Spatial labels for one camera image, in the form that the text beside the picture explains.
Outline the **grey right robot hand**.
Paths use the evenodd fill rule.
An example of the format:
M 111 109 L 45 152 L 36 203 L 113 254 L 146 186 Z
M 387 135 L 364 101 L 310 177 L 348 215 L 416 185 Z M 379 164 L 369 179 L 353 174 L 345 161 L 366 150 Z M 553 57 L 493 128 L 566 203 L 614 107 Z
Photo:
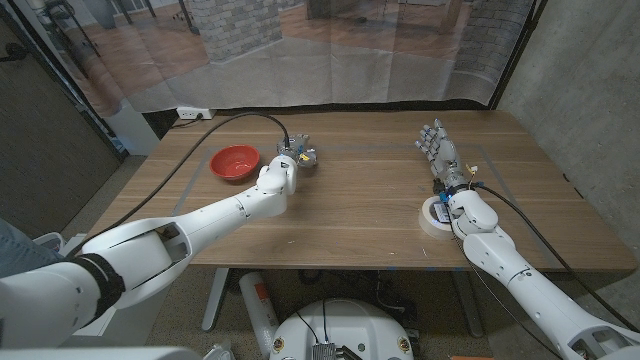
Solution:
M 439 119 L 432 126 L 423 126 L 415 145 L 427 156 L 433 175 L 446 188 L 467 183 L 459 154 Z

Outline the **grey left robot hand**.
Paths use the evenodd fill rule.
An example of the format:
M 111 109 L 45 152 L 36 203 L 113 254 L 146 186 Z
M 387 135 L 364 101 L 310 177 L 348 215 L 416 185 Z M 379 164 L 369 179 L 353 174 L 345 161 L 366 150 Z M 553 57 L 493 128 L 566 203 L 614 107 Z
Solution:
M 279 155 L 292 158 L 298 166 L 305 168 L 314 167 L 317 164 L 316 151 L 309 147 L 310 136 L 308 134 L 296 134 L 289 137 L 289 142 L 284 140 L 276 145 Z

